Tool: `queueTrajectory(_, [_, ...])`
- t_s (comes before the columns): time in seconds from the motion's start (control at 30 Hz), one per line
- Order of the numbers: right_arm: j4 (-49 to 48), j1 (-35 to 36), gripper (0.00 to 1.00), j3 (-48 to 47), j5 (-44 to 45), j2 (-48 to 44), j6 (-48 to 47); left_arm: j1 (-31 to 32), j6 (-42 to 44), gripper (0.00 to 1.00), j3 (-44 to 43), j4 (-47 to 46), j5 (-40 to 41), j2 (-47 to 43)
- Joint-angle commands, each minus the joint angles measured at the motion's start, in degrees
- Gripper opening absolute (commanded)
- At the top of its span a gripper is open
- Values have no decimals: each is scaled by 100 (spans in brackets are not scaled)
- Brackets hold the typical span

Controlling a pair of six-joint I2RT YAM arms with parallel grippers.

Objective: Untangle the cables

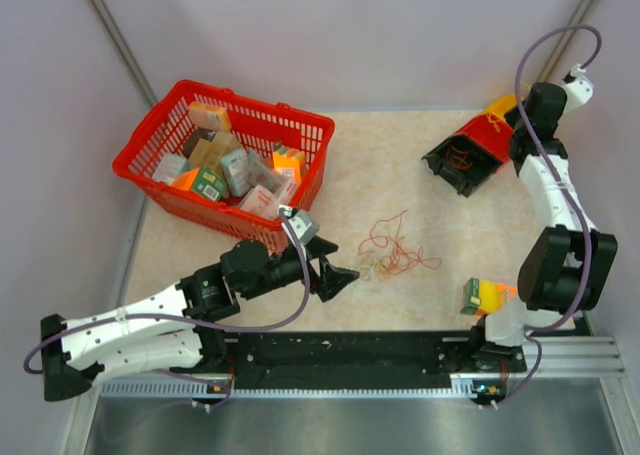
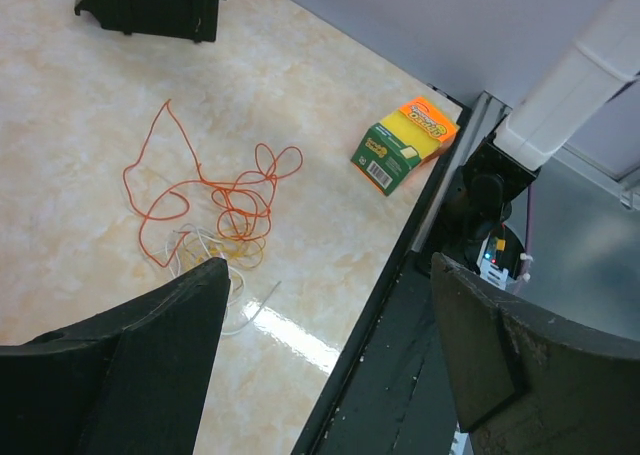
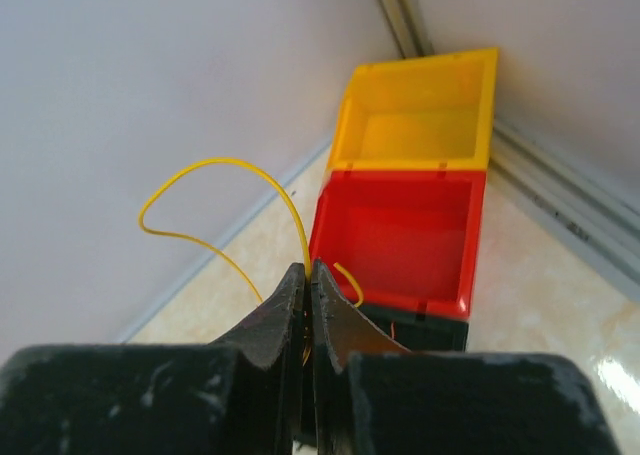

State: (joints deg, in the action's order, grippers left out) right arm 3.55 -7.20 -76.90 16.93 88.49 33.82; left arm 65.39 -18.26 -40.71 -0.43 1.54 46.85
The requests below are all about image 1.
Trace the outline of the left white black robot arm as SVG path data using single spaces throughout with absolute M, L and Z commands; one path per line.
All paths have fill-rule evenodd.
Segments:
M 359 277 L 328 259 L 337 245 L 314 237 L 271 253 L 242 240 L 219 261 L 130 305 L 80 319 L 40 322 L 44 399 L 68 400 L 114 378 L 156 370 L 216 372 L 228 361 L 224 319 L 250 300 L 300 282 L 303 295 L 333 299 Z

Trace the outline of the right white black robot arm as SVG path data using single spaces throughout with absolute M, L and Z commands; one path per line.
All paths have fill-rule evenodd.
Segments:
M 478 370 L 508 364 L 526 335 L 556 328 L 600 300 L 618 242 L 584 213 L 570 178 L 568 153 L 555 136 L 560 118 L 585 105 L 593 91 L 584 76 L 567 76 L 562 85 L 539 82 L 505 115 L 513 130 L 509 156 L 543 230 L 519 270 L 517 297 L 483 316 L 471 330 L 466 355 Z

